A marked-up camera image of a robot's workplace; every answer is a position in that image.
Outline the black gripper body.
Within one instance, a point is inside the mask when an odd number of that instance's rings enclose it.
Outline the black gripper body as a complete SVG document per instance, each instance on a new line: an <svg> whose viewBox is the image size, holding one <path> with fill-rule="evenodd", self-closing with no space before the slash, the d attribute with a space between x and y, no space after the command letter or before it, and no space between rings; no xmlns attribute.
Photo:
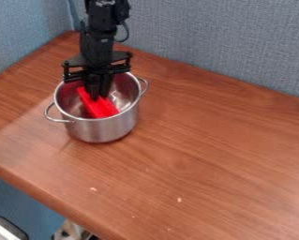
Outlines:
<svg viewBox="0 0 299 240"><path fill-rule="evenodd" d="M85 79L89 75L118 74L131 69L131 52L115 51L115 33L80 31L80 53L65 60L63 67L63 81L71 83Z"/></svg>

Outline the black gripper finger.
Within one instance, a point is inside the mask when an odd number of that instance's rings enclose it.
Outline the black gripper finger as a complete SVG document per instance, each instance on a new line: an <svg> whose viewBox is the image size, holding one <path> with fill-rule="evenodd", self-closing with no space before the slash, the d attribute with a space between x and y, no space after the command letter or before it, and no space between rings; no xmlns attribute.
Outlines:
<svg viewBox="0 0 299 240"><path fill-rule="evenodd" d="M100 90L100 77L98 75L89 75L84 80L85 92L92 100L99 98Z"/></svg>
<svg viewBox="0 0 299 240"><path fill-rule="evenodd" d="M112 84L112 75L103 74L102 79L100 79L100 90L99 90L99 94L100 94L102 98L108 97L111 84Z"/></svg>

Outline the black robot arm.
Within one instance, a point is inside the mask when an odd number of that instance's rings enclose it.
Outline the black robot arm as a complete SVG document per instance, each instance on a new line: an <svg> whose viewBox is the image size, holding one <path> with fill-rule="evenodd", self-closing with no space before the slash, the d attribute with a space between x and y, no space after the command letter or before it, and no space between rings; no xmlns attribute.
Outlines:
<svg viewBox="0 0 299 240"><path fill-rule="evenodd" d="M130 31L126 19L130 17L128 0L84 0L87 19L80 22L80 53L65 60L63 82L81 81L89 98L106 98L110 94L115 74L130 71L131 52L114 49L118 26Z"/></svg>

